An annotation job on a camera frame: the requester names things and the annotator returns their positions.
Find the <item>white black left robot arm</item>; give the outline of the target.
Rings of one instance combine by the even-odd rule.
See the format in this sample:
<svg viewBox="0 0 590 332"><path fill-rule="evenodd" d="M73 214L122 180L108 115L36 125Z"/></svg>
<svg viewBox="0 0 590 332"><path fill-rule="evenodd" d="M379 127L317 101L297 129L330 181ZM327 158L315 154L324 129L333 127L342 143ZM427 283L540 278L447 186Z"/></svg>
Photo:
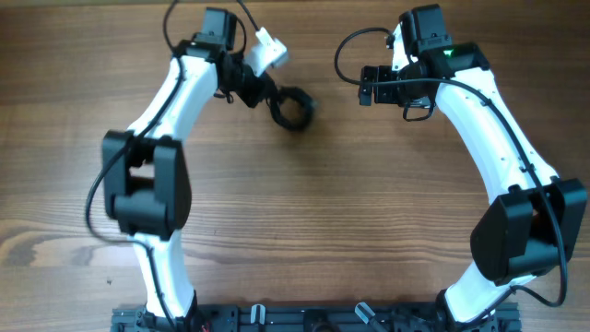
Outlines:
<svg viewBox="0 0 590 332"><path fill-rule="evenodd" d="M107 216L136 253L147 290L133 327L146 331L206 331L184 263L182 230L192 206L185 140L202 109L233 95L250 108L271 99L277 86L267 74L289 56L287 46L256 30L250 50L234 49L241 21L226 9L206 10L200 31L170 47L169 72L145 112L124 131L102 141L102 169L94 183Z"/></svg>

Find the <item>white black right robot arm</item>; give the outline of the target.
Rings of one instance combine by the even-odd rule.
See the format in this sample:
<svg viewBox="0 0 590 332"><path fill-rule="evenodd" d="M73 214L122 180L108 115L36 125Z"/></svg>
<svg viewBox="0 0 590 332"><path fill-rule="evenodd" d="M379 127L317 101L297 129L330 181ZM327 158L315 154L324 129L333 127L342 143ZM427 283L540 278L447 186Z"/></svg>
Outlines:
<svg viewBox="0 0 590 332"><path fill-rule="evenodd" d="M425 117L444 114L475 162L489 207L470 236L472 260L461 278L443 290L429 311L404 311L440 331L502 331L501 309L530 282L560 275L560 306L587 204L584 185L564 180L530 144L497 88L490 63L477 44L455 43L438 5L402 14L387 31L390 65L365 66L359 81L363 105L388 103Z"/></svg>

